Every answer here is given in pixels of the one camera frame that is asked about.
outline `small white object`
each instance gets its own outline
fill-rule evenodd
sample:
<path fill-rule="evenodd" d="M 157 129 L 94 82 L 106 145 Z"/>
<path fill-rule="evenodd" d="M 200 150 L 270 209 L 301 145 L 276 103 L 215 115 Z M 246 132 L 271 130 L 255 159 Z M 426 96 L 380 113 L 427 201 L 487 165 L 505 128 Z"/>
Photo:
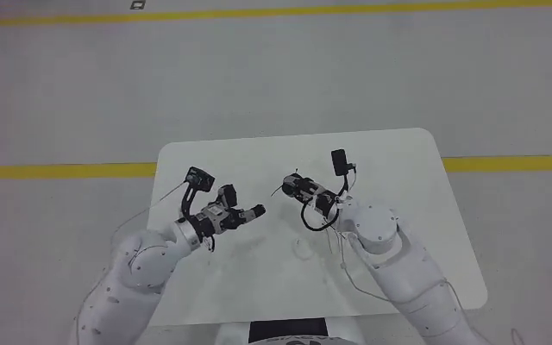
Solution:
<path fill-rule="evenodd" d="M 293 241 L 293 253 L 301 260 L 308 260 L 314 255 L 314 252 L 305 240 L 298 238 Z"/>

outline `table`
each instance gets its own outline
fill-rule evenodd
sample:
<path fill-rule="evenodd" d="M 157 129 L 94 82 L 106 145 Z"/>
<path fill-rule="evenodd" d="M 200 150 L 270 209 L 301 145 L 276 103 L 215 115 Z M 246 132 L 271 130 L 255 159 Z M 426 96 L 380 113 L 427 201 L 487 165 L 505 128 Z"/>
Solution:
<path fill-rule="evenodd" d="M 163 147 L 152 204 L 178 185 L 190 166 L 196 166 L 216 181 L 210 193 L 198 193 L 192 213 L 212 201 L 216 189 L 225 184 L 234 184 L 238 206 L 264 204 L 267 213 L 218 236 L 214 253 L 202 248 L 184 258 L 150 325 L 396 313 L 392 305 L 350 285 L 340 268 L 335 234 L 310 232 L 301 223 L 296 200 L 280 191 L 271 197 L 296 169 L 338 191 L 342 179 L 335 176 L 330 155 L 338 148 L 357 164 L 352 195 L 363 204 L 395 209 L 455 285 L 464 307 L 480 308 L 486 302 L 486 286 L 435 141 L 424 129 L 394 129 L 176 142 Z M 149 229 L 178 218 L 184 191 L 181 188 L 150 210 Z M 307 217 L 310 223 L 321 224 L 314 211 Z M 345 258 L 357 285 L 381 294 L 348 244 Z"/>

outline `black base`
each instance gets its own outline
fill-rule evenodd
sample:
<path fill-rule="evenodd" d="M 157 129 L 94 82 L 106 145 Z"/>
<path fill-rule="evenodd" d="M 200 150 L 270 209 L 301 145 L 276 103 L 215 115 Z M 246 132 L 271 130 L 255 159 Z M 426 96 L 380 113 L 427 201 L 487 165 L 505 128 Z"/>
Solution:
<path fill-rule="evenodd" d="M 297 320 L 255 321 L 249 327 L 249 342 L 277 336 L 328 336 L 326 321 L 321 318 Z"/>

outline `black cable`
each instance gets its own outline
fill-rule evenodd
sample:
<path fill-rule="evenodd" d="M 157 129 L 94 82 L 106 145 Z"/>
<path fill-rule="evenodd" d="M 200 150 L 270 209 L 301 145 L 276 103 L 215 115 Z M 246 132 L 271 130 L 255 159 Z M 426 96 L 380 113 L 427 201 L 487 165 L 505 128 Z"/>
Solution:
<path fill-rule="evenodd" d="M 339 193 L 337 194 L 336 198 L 340 197 L 345 191 L 348 191 L 347 175 L 343 176 L 343 186 L 342 186 L 341 190 L 339 191 Z M 307 206 L 309 205 L 309 202 L 312 201 L 312 199 L 313 198 L 310 198 L 309 200 L 307 200 L 306 202 L 303 203 L 303 208 L 301 208 L 301 221 L 303 221 L 303 225 L 310 231 L 314 231 L 314 232 L 324 231 L 327 228 L 329 228 L 330 226 L 334 225 L 334 223 L 337 221 L 337 218 L 339 217 L 339 209 L 336 209 L 336 215 L 334 216 L 334 219 L 332 219 L 328 223 L 324 224 L 320 228 L 313 228 L 307 223 L 306 219 L 304 219 L 304 211 L 306 210 Z"/>
<path fill-rule="evenodd" d="M 210 236 L 211 244 L 210 244 L 210 251 L 213 253 L 215 251 L 215 237 L 213 235 Z"/>

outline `floor marking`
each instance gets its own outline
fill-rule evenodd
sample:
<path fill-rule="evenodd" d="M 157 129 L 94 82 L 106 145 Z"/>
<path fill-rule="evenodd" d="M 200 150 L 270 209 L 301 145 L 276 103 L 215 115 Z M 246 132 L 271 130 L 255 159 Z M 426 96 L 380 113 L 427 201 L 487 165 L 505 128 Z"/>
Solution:
<path fill-rule="evenodd" d="M 448 157 L 447 173 L 552 171 L 552 156 Z M 155 176 L 157 164 L 107 163 L 0 166 L 0 179 L 135 179 Z"/>
<path fill-rule="evenodd" d="M 316 6 L 276 9 L 211 9 L 199 11 L 124 13 L 110 15 L 23 16 L 0 18 L 0 26 L 54 24 L 90 24 L 114 22 L 186 21 L 214 18 L 247 18 L 269 16 L 320 16 L 343 14 L 377 14 L 466 9 L 502 9 L 550 7 L 552 0 L 472 0 L 445 3 L 375 3 L 349 6 Z"/>

